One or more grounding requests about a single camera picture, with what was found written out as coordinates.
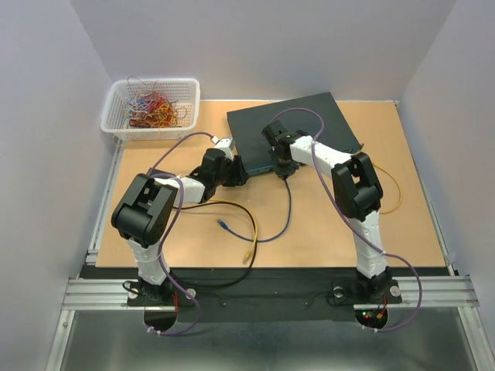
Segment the large blue rack network switch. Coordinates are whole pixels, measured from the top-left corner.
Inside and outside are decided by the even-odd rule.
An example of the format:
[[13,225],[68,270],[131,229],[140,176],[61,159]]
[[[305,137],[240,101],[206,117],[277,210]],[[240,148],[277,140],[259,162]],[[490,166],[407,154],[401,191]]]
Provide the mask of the large blue rack network switch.
[[230,128],[243,165],[249,176],[262,175],[272,170],[271,147],[262,130],[276,119],[289,132],[302,131],[315,135],[325,124],[318,141],[337,151],[355,153],[361,144],[348,125],[330,92],[279,101],[252,108],[229,111]]

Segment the black ethernet cable teal plug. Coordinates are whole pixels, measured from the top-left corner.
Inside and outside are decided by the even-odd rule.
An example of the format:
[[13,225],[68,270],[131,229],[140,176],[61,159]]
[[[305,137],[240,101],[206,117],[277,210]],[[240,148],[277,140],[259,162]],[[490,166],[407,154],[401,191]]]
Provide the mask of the black ethernet cable teal plug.
[[[259,227],[248,206],[217,199],[185,205],[176,211],[176,216],[177,223],[163,247],[164,260],[175,280],[202,288],[231,286],[251,272]],[[239,240],[214,220],[230,217],[249,228],[251,235]]]

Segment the yellow ethernet cable long loop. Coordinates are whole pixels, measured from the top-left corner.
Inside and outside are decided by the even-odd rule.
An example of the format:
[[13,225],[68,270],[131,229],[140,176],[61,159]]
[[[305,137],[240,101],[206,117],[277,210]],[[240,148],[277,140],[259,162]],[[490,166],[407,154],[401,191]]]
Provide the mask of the yellow ethernet cable long loop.
[[373,163],[376,170],[378,170],[383,176],[387,178],[386,185],[388,186],[387,193],[387,207],[381,211],[382,215],[390,215],[396,212],[403,203],[403,190],[400,182],[397,178],[383,166]]

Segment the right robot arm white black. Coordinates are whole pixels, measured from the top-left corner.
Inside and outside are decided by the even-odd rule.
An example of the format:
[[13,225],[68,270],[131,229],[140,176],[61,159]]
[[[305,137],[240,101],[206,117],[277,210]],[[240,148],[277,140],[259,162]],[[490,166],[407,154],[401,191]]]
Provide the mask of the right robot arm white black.
[[379,210],[383,189],[369,156],[337,151],[302,131],[290,132],[280,121],[262,131],[271,146],[275,174],[281,179],[293,175],[300,165],[312,166],[320,178],[333,184],[333,203],[349,224],[357,252],[356,293],[374,301],[391,281],[379,231]]

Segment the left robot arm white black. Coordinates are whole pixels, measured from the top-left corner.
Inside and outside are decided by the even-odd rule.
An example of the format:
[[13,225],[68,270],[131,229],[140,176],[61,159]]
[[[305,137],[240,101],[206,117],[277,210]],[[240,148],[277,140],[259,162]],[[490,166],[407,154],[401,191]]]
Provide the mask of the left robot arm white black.
[[172,296],[166,281],[169,269],[159,263],[159,244],[171,226],[174,207],[185,203],[203,204],[220,186],[242,186],[248,180],[241,156],[229,155],[226,148],[209,148],[200,166],[185,177],[165,174],[137,174],[125,191],[112,216],[111,225],[128,241],[138,265],[145,295],[157,305]]

